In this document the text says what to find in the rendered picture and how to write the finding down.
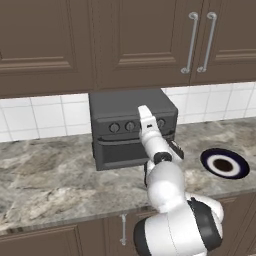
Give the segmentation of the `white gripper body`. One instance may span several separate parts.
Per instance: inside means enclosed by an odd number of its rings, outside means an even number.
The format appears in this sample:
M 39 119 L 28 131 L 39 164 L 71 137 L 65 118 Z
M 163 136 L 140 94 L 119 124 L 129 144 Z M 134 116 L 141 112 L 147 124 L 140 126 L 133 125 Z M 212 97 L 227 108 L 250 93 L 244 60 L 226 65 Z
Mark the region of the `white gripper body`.
M 139 106 L 138 112 L 141 122 L 153 123 L 156 121 L 156 118 L 152 115 L 150 109 L 146 105 Z

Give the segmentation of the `dark blue white plate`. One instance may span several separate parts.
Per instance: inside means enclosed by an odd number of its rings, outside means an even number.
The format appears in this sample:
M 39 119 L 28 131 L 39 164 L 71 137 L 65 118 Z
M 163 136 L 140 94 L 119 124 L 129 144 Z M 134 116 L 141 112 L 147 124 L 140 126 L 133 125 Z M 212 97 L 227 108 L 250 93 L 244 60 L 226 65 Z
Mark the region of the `dark blue white plate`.
M 224 179 L 242 179 L 250 172 L 248 162 L 241 155 L 223 148 L 203 151 L 200 161 L 206 170 Z

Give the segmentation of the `brown base cupboard door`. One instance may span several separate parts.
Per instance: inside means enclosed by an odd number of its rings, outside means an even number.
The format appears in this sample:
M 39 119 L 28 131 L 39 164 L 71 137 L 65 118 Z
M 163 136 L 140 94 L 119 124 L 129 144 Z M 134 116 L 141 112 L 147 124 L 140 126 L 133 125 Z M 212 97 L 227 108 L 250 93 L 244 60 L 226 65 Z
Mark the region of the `brown base cupboard door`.
M 120 242 L 122 238 L 121 213 L 104 220 L 106 256 L 139 256 L 133 243 L 133 230 L 135 225 L 146 217 L 156 214 L 152 208 L 143 208 L 137 212 L 125 213 L 126 216 L 126 245 Z
M 83 256 L 75 226 L 0 238 L 0 256 Z
M 223 243 L 216 256 L 256 256 L 256 193 L 221 199 Z

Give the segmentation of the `dark grey toaster oven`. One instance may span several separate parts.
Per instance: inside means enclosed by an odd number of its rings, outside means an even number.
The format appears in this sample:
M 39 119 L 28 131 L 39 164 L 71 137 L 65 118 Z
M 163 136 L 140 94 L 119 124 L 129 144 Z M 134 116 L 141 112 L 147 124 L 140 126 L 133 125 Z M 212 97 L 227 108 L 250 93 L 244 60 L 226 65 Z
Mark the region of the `dark grey toaster oven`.
M 159 128 L 161 133 L 176 131 L 178 109 L 161 89 L 123 90 L 94 92 L 89 94 L 91 131 L 93 136 L 139 133 L 140 118 L 138 107 L 146 105 L 151 113 L 166 124 Z M 125 125 L 132 121 L 135 128 L 127 131 Z M 116 133 L 109 130 L 112 123 L 118 123 Z

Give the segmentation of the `brown wall cupboard door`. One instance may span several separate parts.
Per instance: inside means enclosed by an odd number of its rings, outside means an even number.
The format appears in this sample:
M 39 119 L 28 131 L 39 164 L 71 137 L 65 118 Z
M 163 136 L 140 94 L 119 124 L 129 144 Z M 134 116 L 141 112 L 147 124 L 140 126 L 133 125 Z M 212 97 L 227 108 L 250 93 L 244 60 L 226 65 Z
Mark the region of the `brown wall cupboard door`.
M 218 16 L 207 71 L 203 64 L 212 21 Z M 194 52 L 191 85 L 256 81 L 256 0 L 204 0 Z
M 96 84 L 100 91 L 189 83 L 193 21 L 203 0 L 91 0 Z
M 0 0 L 0 98 L 94 85 L 90 0 Z

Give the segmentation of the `toaster oven door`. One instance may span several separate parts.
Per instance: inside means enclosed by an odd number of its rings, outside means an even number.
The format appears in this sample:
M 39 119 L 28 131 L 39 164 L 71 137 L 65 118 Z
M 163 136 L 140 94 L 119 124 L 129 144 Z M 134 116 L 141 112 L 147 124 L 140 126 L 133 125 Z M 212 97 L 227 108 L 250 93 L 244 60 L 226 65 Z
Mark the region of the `toaster oven door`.
M 93 136 L 92 151 L 98 171 L 143 165 L 148 156 L 140 140 L 99 141 Z

